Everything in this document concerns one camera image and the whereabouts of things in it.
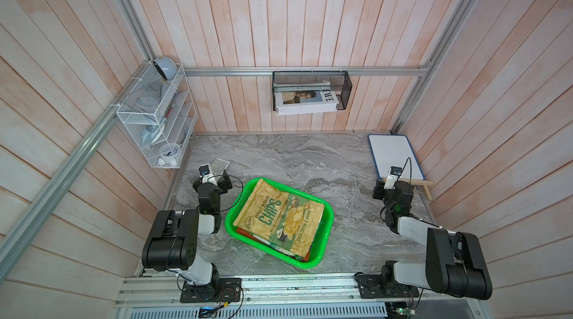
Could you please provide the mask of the yellow kettle chips bag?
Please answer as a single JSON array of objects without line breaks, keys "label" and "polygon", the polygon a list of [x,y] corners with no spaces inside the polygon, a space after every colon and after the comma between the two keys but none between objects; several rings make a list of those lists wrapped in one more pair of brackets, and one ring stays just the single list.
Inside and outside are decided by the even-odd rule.
[{"label": "yellow kettle chips bag", "polygon": [[244,229],[309,260],[324,213],[325,204],[259,179],[252,181],[248,194],[241,198],[231,227],[236,233],[238,228]]}]

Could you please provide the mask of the light green chips bag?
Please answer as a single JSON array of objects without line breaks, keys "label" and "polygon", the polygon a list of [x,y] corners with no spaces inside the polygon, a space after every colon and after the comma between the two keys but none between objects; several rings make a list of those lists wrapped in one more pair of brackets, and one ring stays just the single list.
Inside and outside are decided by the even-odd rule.
[{"label": "light green chips bag", "polygon": [[272,248],[273,250],[276,250],[276,251],[278,251],[279,253],[282,253],[282,254],[284,254],[284,255],[286,255],[286,256],[289,256],[290,258],[293,258],[293,259],[298,260],[298,261],[300,261],[300,262],[306,262],[306,261],[308,260],[308,256],[302,257],[302,256],[299,256],[299,255],[296,255],[295,253],[292,253],[292,252],[290,252],[289,250],[286,250],[286,249],[284,249],[283,247],[281,247],[281,246],[279,246],[279,245],[277,245],[277,244],[275,244],[275,243],[272,243],[271,241],[269,241],[269,240],[267,240],[267,239],[261,238],[261,237],[258,236],[258,235],[252,234],[252,238],[253,238],[255,241],[257,241],[257,242],[259,242],[259,243],[261,243],[261,244],[265,244],[267,247],[270,247],[270,248]]}]

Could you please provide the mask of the red chips bag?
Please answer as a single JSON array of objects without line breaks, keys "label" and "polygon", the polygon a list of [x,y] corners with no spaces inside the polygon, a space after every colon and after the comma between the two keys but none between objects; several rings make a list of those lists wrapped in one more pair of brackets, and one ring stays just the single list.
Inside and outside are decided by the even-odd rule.
[{"label": "red chips bag", "polygon": [[259,244],[263,244],[263,245],[265,245],[265,246],[267,246],[267,247],[269,247],[269,248],[272,248],[273,250],[276,250],[276,251],[278,251],[278,252],[280,252],[280,253],[283,253],[283,254],[285,254],[285,255],[289,255],[289,252],[288,252],[288,251],[286,251],[286,250],[283,249],[282,247],[278,246],[277,244],[274,244],[274,243],[272,243],[272,242],[270,242],[270,241],[267,241],[267,240],[265,240],[265,239],[259,238],[259,237],[257,237],[256,235],[252,235],[250,232],[247,232],[247,231],[245,231],[244,229],[238,228],[238,229],[237,229],[237,233],[240,234],[240,235],[242,235],[242,236],[244,236],[244,237],[246,237],[246,238],[250,238],[250,239],[252,239],[253,241],[256,241],[256,242],[259,243]]}]

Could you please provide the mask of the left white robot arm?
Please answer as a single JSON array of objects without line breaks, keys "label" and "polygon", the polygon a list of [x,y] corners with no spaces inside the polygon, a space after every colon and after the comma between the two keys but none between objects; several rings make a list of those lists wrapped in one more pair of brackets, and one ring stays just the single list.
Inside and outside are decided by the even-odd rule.
[{"label": "left white robot arm", "polygon": [[193,184],[198,207],[184,211],[162,210],[156,215],[143,247],[146,269],[171,271],[187,283],[211,291],[220,288],[216,265],[198,254],[198,237],[219,232],[222,224],[220,197],[232,189],[226,172],[203,175]]}]

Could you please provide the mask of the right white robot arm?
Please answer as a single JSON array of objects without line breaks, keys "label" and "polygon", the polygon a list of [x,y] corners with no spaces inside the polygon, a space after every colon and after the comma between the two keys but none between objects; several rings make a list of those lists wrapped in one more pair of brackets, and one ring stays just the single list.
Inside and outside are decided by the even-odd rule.
[{"label": "right white robot arm", "polygon": [[423,263],[384,264],[378,286],[385,296],[397,297],[417,288],[452,297],[491,298],[492,280],[476,235],[415,217],[413,185],[408,182],[378,180],[373,198],[383,202],[380,217],[391,232],[425,247]]}]

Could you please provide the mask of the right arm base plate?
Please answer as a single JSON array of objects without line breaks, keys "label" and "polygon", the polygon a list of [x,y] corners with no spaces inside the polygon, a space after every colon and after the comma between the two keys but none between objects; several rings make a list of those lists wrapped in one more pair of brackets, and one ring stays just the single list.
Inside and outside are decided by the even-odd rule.
[{"label": "right arm base plate", "polygon": [[386,277],[364,273],[354,275],[355,282],[362,299],[384,299],[384,298],[418,298],[417,287],[407,286],[388,280]]}]

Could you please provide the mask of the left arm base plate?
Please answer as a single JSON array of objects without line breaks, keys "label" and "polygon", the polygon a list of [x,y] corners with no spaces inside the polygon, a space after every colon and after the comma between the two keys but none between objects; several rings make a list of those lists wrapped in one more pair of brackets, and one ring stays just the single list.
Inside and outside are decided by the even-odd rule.
[{"label": "left arm base plate", "polygon": [[204,286],[186,282],[180,296],[181,303],[233,303],[242,299],[242,280],[238,277],[218,279]]}]

